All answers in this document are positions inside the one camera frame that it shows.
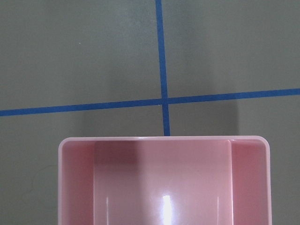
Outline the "pink plastic bin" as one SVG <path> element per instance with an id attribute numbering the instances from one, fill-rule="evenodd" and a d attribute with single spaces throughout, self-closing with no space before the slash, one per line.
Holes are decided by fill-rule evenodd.
<path id="1" fill-rule="evenodd" d="M 60 225 L 271 223 L 263 137 L 70 137 L 59 145 Z"/>

